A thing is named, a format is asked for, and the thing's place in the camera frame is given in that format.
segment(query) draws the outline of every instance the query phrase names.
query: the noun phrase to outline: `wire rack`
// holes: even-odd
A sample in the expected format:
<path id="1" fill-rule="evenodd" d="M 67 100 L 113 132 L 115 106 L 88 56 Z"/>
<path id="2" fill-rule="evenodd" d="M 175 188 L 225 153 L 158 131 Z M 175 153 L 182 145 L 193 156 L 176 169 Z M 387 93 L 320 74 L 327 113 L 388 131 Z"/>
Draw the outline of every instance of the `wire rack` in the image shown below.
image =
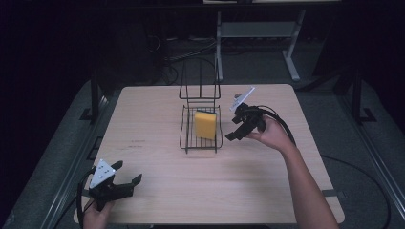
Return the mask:
<path id="1" fill-rule="evenodd" d="M 217 153 L 217 150 L 223 146 L 221 108 L 216 105 L 216 100 L 221 98 L 221 86 L 218 73 L 216 73 L 215 77 L 203 78 L 203 66 L 200 60 L 199 84 L 197 87 L 189 88 L 186 65 L 187 61 L 184 61 L 179 92 L 179 98 L 187 102 L 187 105 L 183 105 L 182 107 L 180 147 L 184 149 L 187 154 L 188 150 L 214 150 L 215 153 Z M 204 80 L 211 80 L 211 82 L 203 85 Z M 201 138 L 195 135 L 194 115 L 196 111 L 210 112 L 217 115 L 214 139 Z"/>

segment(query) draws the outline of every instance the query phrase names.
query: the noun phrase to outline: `human arm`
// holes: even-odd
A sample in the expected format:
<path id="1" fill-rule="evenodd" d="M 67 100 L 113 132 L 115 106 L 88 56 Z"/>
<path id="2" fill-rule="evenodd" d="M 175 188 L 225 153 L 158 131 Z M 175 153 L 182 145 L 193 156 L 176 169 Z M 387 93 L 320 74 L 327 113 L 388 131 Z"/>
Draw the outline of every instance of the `human arm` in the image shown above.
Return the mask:
<path id="1" fill-rule="evenodd" d="M 105 204 L 101 211 L 97 210 L 97 203 L 90 199 L 86 204 L 83 218 L 84 229 L 104 229 L 107 226 L 107 220 L 110 216 L 111 209 L 113 209 L 114 202 L 109 201 Z"/>
<path id="2" fill-rule="evenodd" d="M 300 228 L 338 228 L 336 219 L 298 148 L 289 140 L 283 127 L 264 115 L 266 129 L 250 133 L 268 147 L 278 150 L 286 163 L 295 217 Z"/>

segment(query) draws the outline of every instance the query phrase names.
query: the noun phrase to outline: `background table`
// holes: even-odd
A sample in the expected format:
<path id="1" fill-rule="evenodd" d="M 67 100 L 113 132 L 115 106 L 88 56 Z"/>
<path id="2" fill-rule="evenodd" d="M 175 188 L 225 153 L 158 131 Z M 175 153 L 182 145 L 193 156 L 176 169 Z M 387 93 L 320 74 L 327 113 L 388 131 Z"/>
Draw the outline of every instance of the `background table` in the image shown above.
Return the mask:
<path id="1" fill-rule="evenodd" d="M 248 105 L 267 105 L 290 127 L 321 190 L 333 189 L 294 90 L 258 85 Z M 222 130 L 236 130 L 229 111 L 234 94 L 247 85 L 221 86 Z M 282 156 L 251 139 L 228 141 L 218 153 L 180 148 L 182 106 L 179 87 L 122 90 L 98 151 L 109 164 L 123 160 L 115 184 L 143 174 L 134 196 L 118 200 L 110 221 L 139 224 L 294 223 Z M 338 222 L 344 213 L 337 197 L 327 198 Z"/>

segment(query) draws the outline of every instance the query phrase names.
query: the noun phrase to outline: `gray carpet floor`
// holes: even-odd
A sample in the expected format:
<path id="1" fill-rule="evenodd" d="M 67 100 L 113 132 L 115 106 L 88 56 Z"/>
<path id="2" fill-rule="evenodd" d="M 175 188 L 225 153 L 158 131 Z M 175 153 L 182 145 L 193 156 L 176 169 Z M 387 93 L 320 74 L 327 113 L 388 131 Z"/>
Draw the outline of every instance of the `gray carpet floor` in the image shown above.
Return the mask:
<path id="1" fill-rule="evenodd" d="M 172 44 L 174 52 L 184 52 L 181 44 Z M 294 60 L 302 79 L 292 81 L 282 59 L 283 46 L 275 45 L 260 52 L 225 55 L 224 84 L 268 84 L 288 83 L 298 88 L 314 79 L 311 72 L 322 44 L 297 46 Z M 200 55 L 213 60 L 212 54 Z M 172 65 L 181 72 L 183 62 Z M 198 59 L 187 62 L 187 70 L 196 72 Z M 202 62 L 203 72 L 214 70 L 208 62 Z M 167 74 L 170 80 L 174 74 Z M 331 80 L 310 93 L 297 93 L 299 102 L 312 131 L 321 155 L 349 162 L 367 172 L 380 184 L 367 146 L 358 132 L 346 106 L 350 95 L 336 96 L 331 92 Z M 156 85 L 165 85 L 160 80 Z M 365 123 L 362 130 L 372 140 L 387 167 L 402 190 L 405 190 L 405 137 L 382 107 L 375 91 L 364 84 L 362 107 L 370 108 L 377 122 Z M 93 165 L 86 159 L 96 154 L 95 142 L 101 141 L 119 98 L 120 90 L 103 100 L 100 117 L 94 125 L 80 120 L 83 111 L 91 107 L 90 83 L 86 83 L 77 94 L 71 107 L 59 125 L 30 181 L 15 204 L 9 222 L 4 228 L 48 228 L 54 225 L 75 196 L 75 186 L 85 171 Z M 346 219 L 341 228 L 382 228 L 390 217 L 388 228 L 405 228 L 405 221 L 389 199 L 390 209 L 378 186 L 358 169 L 345 163 L 323 157 L 335 190 L 339 193 Z M 73 221 L 75 207 L 68 209 L 57 228 L 78 228 Z M 109 225 L 108 228 L 149 228 L 150 225 Z M 206 226 L 167 226 L 155 228 L 206 228 Z M 210 228 L 297 228 L 296 225 L 244 225 L 210 226 Z"/>

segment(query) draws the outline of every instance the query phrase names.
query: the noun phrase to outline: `yellow box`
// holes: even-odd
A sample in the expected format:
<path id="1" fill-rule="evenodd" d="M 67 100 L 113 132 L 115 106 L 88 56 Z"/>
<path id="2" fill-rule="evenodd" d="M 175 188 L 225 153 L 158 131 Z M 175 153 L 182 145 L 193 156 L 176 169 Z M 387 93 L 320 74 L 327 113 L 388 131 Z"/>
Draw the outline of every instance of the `yellow box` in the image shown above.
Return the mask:
<path id="1" fill-rule="evenodd" d="M 196 136 L 214 140 L 217 130 L 217 114 L 196 111 L 194 114 Z"/>

